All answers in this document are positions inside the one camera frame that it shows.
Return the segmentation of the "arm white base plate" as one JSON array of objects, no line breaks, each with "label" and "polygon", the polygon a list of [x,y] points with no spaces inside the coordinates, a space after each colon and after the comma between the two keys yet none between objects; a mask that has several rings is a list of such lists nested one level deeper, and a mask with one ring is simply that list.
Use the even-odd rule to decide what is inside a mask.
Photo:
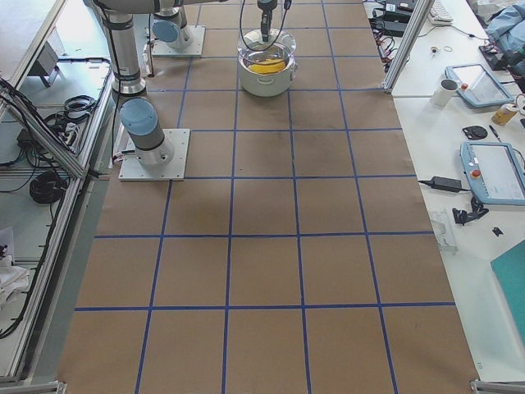
[{"label": "arm white base plate", "polygon": [[179,29],[174,24],[153,25],[154,57],[200,57],[203,52],[205,27],[187,25]]},{"label": "arm white base plate", "polygon": [[126,150],[121,161],[120,181],[181,181],[185,178],[185,168],[189,150],[190,129],[163,129],[163,143],[150,151],[135,147],[128,138]]}]

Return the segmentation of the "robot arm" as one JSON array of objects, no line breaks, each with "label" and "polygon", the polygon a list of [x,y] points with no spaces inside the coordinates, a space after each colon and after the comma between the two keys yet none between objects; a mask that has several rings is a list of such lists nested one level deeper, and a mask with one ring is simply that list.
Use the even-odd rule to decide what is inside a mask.
[{"label": "robot arm", "polygon": [[179,28],[178,9],[173,1],[94,1],[112,59],[115,80],[112,88],[123,98],[116,109],[121,124],[135,145],[135,155],[144,167],[169,163],[174,148],[162,130],[154,106],[142,97],[145,80],[141,76],[135,43],[134,14],[154,14],[167,25],[167,39],[176,41]]},{"label": "robot arm", "polygon": [[[175,1],[174,7],[164,7],[161,11],[154,13],[155,19],[149,32],[162,42],[176,46],[182,36],[183,29],[187,25],[183,8],[183,1]],[[261,11],[261,41],[270,48],[276,41],[271,38],[272,13],[277,7],[277,1],[257,1],[257,7]]]}]

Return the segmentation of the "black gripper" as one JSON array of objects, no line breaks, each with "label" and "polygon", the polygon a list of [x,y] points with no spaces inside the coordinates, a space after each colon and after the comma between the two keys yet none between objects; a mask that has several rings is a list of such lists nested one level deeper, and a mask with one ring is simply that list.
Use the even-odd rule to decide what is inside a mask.
[{"label": "black gripper", "polygon": [[268,42],[272,25],[272,11],[276,8],[276,0],[257,0],[257,6],[262,10],[260,23],[262,41]]}]

